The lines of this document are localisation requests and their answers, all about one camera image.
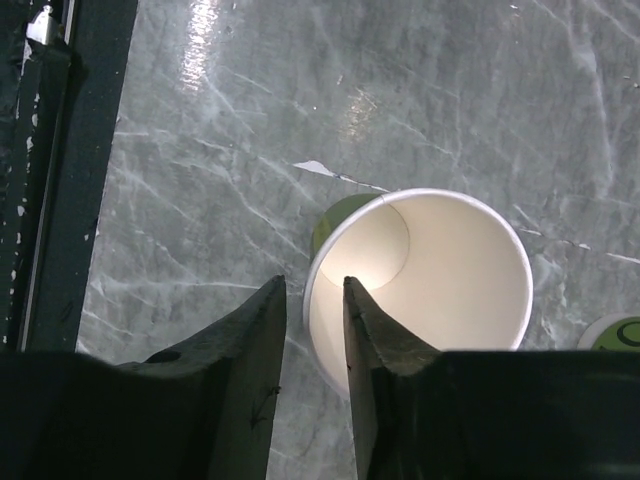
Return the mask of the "green paper cup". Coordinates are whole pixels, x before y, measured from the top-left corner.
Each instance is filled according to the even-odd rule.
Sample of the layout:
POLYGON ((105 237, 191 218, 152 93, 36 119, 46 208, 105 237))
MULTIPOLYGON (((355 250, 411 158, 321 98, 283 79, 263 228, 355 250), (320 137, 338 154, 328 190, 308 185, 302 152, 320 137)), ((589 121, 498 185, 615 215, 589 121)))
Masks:
POLYGON ((346 197, 320 217, 310 250, 303 323, 320 374, 343 398, 347 277, 439 350, 516 350, 529 325, 533 279, 524 245, 471 196, 415 188, 346 197))

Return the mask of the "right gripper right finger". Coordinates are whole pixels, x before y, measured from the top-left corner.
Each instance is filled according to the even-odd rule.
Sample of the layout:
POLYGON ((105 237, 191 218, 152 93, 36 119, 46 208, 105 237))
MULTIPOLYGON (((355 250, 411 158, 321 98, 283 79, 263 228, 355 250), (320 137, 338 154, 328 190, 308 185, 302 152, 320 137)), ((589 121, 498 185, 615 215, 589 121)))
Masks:
POLYGON ((343 284, 361 479, 635 479, 634 353, 441 352, 343 284))

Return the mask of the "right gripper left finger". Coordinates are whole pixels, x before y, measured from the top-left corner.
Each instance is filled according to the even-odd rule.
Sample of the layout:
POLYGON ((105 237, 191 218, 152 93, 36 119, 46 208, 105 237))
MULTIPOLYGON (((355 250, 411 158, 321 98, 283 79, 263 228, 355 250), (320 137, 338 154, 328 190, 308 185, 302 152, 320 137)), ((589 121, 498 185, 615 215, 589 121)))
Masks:
POLYGON ((279 275, 142 362, 3 355, 2 477, 264 478, 286 324, 279 275))

